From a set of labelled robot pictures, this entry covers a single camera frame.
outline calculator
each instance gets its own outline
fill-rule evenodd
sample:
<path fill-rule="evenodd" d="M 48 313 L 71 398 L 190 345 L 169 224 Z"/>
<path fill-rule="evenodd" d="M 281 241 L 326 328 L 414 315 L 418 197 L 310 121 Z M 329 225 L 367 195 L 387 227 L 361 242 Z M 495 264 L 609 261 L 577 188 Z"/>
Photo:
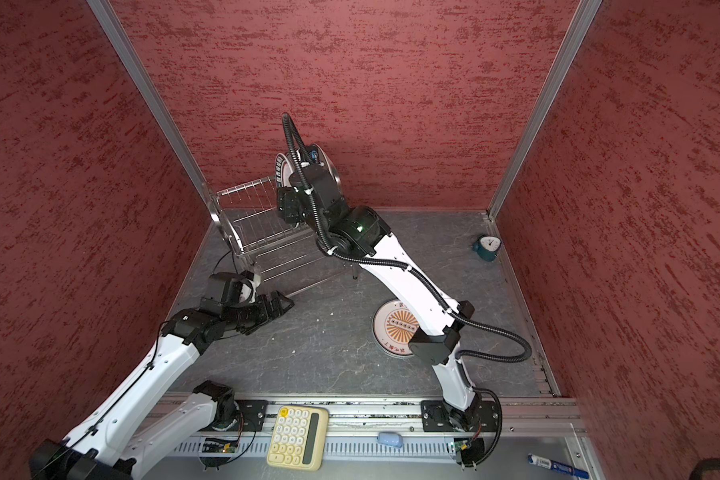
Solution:
<path fill-rule="evenodd" d="M 280 408 L 266 462 L 273 467 L 313 472 L 322 464 L 329 415 L 324 408 Z"/>

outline dish rack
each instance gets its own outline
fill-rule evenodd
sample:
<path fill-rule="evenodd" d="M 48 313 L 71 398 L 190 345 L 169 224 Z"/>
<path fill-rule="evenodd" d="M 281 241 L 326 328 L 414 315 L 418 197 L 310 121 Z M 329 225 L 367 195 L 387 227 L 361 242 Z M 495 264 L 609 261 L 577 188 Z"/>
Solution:
<path fill-rule="evenodd" d="M 348 264 L 326 258 L 307 224 L 289 225 L 277 215 L 275 176 L 219 191 L 211 218 L 242 270 L 261 275 L 261 293 L 286 296 L 343 274 Z M 357 278 L 357 267 L 353 269 Z"/>

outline blue eraser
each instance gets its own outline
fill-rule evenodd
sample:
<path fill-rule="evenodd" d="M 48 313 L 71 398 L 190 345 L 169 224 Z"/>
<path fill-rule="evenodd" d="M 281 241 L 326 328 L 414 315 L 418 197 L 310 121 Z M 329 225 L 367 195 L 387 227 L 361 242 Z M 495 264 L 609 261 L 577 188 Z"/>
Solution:
<path fill-rule="evenodd" d="M 378 442 L 390 447 L 403 448 L 403 436 L 397 433 L 379 433 Z"/>

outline blue marker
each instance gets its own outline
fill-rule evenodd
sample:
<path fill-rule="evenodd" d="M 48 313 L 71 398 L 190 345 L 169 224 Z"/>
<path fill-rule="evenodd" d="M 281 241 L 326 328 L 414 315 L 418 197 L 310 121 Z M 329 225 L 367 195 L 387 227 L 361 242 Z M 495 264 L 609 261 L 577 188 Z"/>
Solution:
<path fill-rule="evenodd" d="M 564 463 L 555 462 L 554 460 L 549 460 L 548 458 L 544 457 L 538 457 L 535 455 L 528 455 L 528 463 L 530 465 L 540 466 L 544 467 L 547 470 L 552 470 L 554 472 L 564 473 L 566 475 L 570 475 L 572 477 L 578 477 L 578 478 L 589 478 L 590 474 L 585 472 L 584 470 L 579 470 L 578 468 L 574 468 L 570 465 L 565 465 Z"/>

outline red textured wallpaper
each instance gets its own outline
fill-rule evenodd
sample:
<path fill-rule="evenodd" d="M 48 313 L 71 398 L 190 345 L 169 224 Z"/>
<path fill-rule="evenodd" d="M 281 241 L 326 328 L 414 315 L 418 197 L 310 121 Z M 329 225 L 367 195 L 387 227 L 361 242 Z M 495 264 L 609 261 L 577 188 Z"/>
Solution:
<path fill-rule="evenodd" d="M 577 0 L 113 0 L 216 190 L 293 114 L 353 204 L 485 208 Z"/>
<path fill-rule="evenodd" d="M 608 478 L 720 456 L 720 2 L 604 2 L 499 227 Z"/>
<path fill-rule="evenodd" d="M 0 479 L 147 352 L 208 223 L 84 0 L 0 2 Z"/>

